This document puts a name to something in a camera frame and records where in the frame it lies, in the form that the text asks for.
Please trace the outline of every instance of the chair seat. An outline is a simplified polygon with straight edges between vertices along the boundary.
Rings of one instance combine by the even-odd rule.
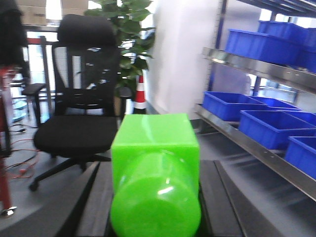
[[[83,157],[110,149],[117,120],[104,116],[54,116],[34,135],[38,149],[62,157]]]

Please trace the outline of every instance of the chair leg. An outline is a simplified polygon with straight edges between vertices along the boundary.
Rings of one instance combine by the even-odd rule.
[[[54,168],[46,171],[45,173],[37,176],[34,181],[29,185],[29,188],[31,191],[36,191],[39,187],[39,181],[40,180],[43,180],[45,178],[48,178],[64,169],[67,169],[75,164],[77,164],[78,161],[76,161],[76,159],[72,159],[72,158],[69,158],[68,160],[60,163],[59,165],[55,166]]]

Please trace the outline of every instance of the chair headrest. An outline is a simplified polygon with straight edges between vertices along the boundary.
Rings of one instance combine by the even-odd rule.
[[[65,43],[116,45],[111,23],[101,16],[66,15],[60,22],[57,38]]]

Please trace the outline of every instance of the orange and white stripe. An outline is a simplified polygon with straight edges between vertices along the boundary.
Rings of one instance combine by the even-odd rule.
[[[143,76],[139,76],[139,79],[138,79],[134,108],[140,109],[140,110],[143,110],[146,108],[144,77]]]

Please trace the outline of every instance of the metal shelf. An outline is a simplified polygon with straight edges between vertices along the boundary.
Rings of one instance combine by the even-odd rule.
[[[287,16],[316,17],[315,0],[238,0]]]
[[[214,63],[224,64],[261,78],[316,94],[316,74],[238,56],[213,48],[204,48],[203,54]]]
[[[219,132],[224,134],[226,137],[256,157],[263,164],[268,166],[285,180],[316,201],[315,179],[311,178],[277,154],[252,140],[230,125],[228,122],[221,120],[208,110],[204,109],[201,105],[196,105],[195,110],[201,119],[203,119],[206,123],[213,126]]]

